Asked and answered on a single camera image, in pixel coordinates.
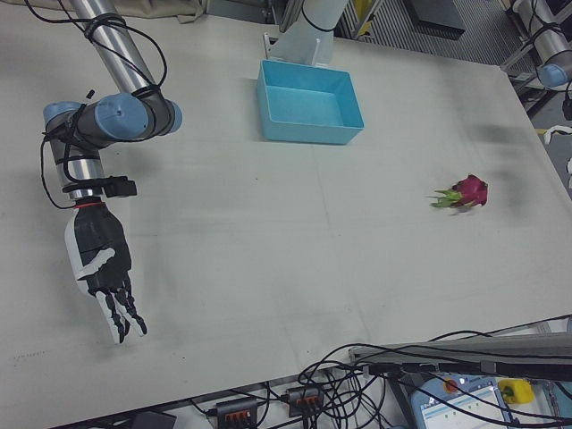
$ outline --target table surface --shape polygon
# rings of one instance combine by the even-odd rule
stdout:
[[[164,93],[185,121],[102,153],[106,173],[139,187],[109,206],[149,327],[114,346],[74,284],[63,243],[72,214],[46,200],[38,160],[43,106],[91,88],[103,97],[113,82],[73,26],[7,4],[0,16],[0,427],[295,374],[347,342],[569,311],[572,204],[498,68],[336,40],[331,66],[351,73],[365,130],[346,147],[269,142],[255,88],[273,27],[130,20],[164,48]],[[430,207],[434,189],[469,172],[490,183],[487,206]]]

